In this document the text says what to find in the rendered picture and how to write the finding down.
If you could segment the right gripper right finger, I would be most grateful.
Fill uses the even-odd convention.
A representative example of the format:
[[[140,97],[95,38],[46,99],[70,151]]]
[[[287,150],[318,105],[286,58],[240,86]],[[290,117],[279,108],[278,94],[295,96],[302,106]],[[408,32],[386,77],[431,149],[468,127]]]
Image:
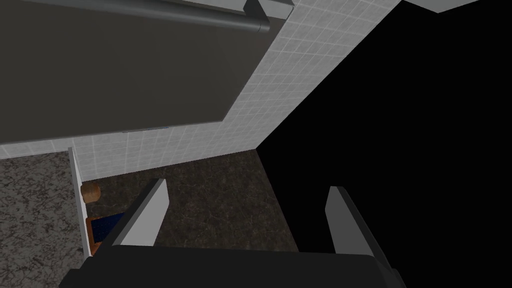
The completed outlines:
[[[346,190],[330,186],[325,215],[329,232],[337,254],[381,256],[381,248],[373,237],[358,209],[347,196]]]

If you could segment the blue and orange book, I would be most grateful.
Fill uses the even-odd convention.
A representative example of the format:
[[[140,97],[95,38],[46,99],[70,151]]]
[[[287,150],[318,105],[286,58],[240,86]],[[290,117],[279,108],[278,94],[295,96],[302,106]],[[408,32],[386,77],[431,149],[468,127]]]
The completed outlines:
[[[102,241],[122,219],[124,213],[107,215],[105,217],[87,217],[85,219],[85,228],[90,254],[93,256],[100,247]]]

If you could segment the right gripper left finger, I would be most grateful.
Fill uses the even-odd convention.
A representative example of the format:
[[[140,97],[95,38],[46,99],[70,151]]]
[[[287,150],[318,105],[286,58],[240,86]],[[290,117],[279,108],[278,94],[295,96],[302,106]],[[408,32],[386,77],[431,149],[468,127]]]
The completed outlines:
[[[152,179],[106,236],[104,245],[152,247],[169,204],[166,180]]]

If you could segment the brown bread loaf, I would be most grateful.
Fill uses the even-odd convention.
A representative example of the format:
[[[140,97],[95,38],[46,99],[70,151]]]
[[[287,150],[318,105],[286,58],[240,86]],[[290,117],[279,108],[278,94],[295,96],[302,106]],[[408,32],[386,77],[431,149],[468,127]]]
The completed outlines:
[[[85,204],[97,202],[101,198],[100,186],[95,182],[85,182],[80,187],[82,200]]]

